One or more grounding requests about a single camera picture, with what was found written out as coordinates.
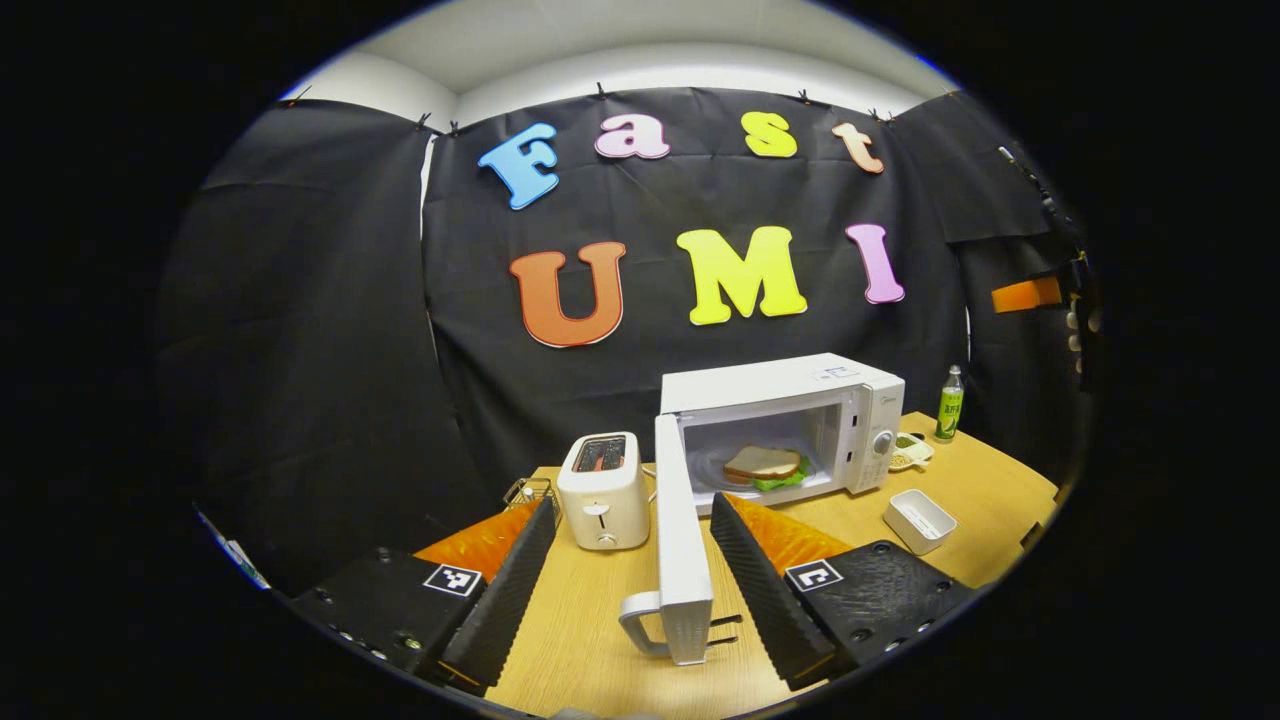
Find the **purple letter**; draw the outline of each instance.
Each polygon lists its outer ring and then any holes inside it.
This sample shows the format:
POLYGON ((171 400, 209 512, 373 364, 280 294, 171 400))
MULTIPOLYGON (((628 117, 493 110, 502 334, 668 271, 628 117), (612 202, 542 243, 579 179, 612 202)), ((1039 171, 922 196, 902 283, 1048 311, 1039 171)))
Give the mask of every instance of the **purple letter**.
POLYGON ((849 225, 845 228, 849 240, 858 245, 867 268, 867 302, 897 302, 906 297, 906 291, 893 279, 893 268, 884 252, 884 228, 879 225, 849 225))
POLYGON ((671 146, 662 141, 662 123, 649 115, 613 115, 600 123, 600 129, 611 131, 595 141, 595 151, 605 158, 630 158, 639 155, 657 160, 671 152, 671 146))

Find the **orange letter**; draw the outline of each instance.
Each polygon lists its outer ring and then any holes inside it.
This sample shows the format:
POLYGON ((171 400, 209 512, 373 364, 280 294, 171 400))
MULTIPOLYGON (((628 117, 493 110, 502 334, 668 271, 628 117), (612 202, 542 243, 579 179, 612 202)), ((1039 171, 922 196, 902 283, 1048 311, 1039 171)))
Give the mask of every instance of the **orange letter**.
POLYGON ((867 151, 867 146, 872 143, 872 138, 858 132, 858 128, 849 123, 840 123, 831 128, 831 132, 844 138, 845 147, 849 149, 849 155, 858 163, 859 168, 868 173, 884 172, 884 161, 872 158, 872 154, 867 151))
POLYGON ((516 258, 511 274, 520 281, 520 309, 529 334, 552 347, 590 345, 609 337, 622 322, 618 258, 626 254, 621 242, 596 242, 577 251, 579 259, 591 266, 595 310, 576 320, 566 318, 559 306, 557 270, 564 265, 564 255, 552 251, 516 258))

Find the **blue letter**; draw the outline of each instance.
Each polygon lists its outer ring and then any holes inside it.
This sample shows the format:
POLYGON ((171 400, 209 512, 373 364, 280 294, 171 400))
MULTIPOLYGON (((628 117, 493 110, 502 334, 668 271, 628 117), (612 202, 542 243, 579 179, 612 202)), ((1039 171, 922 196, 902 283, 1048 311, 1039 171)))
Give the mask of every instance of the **blue letter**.
POLYGON ((507 183, 511 191, 511 209, 520 210, 534 200, 550 192, 559 182, 556 173, 539 173, 534 165, 550 168, 556 165, 556 151, 541 142, 556 137, 556 128, 547 123, 535 123, 524 132, 503 142, 480 156, 481 168, 493 168, 507 183), (529 143, 529 152, 521 152, 520 146, 529 143))

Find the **black curtain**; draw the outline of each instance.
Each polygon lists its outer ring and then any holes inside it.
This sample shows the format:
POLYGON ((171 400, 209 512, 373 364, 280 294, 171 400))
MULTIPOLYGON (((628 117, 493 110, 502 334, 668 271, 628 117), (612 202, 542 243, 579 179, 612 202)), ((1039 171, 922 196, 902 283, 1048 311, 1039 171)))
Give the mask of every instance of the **black curtain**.
POLYGON ((1083 457, 1093 411, 1078 389, 1078 354, 1068 348, 1068 310, 997 315, 991 291, 1075 256, 1051 232, 1036 187, 1000 155, 1005 146, 1082 225, 1023 143, 965 92, 934 97, 899 115, 909 149, 960 263, 972 323, 972 356, 960 428, 1060 483, 1083 457))
POLYGON ((172 482, 289 594, 500 507, 463 448, 422 302, 426 142, 367 108, 273 109, 173 243, 156 355, 184 464, 172 482))
POLYGON ((526 108, 442 137, 424 208, 422 259, 463 437, 477 462, 493 468, 494 488, 534 466, 559 465, 573 439, 588 433, 635 432, 650 460, 663 373, 823 351, 901 375, 905 410, 933 414, 947 368, 968 363, 961 268, 932 208, 925 178, 884 124, 763 92, 616 92, 526 108), (751 152, 740 118, 753 110, 787 120, 795 156, 751 152), (669 155, 596 155, 602 120, 623 113, 658 118, 669 155), (538 122, 557 129, 547 143, 558 156, 552 172, 559 184, 513 211, 507 187, 477 160, 538 122), (882 174, 850 159, 831 132, 842 122, 872 138, 872 154, 886 164, 882 174), (906 290, 902 301, 864 299, 863 259, 845 234, 858 223, 886 228, 887 254, 906 290), (694 274, 677 236, 716 229, 745 256, 762 225, 791 231, 791 261, 808 310, 773 318, 735 310, 721 324, 691 324, 694 274), (522 324, 508 265, 531 252, 562 252, 562 307, 581 318, 595 300, 577 251, 602 241, 626 245, 621 325, 589 346, 536 342, 522 324))

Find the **sandwich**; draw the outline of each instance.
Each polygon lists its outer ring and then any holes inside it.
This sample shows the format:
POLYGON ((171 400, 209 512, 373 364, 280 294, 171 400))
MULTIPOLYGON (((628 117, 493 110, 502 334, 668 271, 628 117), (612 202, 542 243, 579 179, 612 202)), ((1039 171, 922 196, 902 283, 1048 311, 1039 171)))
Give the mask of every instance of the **sandwich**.
POLYGON ((809 459, 794 450, 749 445, 724 464, 724 479, 768 492, 794 486, 809 475, 809 459))

